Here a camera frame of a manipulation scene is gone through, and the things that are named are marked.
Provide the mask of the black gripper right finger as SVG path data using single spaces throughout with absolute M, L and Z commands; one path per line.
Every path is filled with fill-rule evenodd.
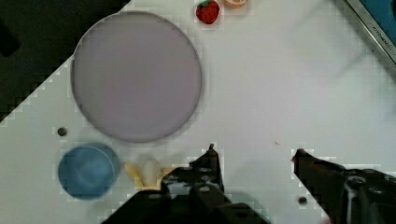
M 396 224 L 394 176 L 375 169 L 347 169 L 302 148 L 291 161 L 331 224 Z

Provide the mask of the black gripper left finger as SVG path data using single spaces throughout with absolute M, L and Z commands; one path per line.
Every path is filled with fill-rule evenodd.
M 158 189 L 137 192 L 102 224 L 271 224 L 246 203 L 226 197 L 219 154 L 210 146 Z

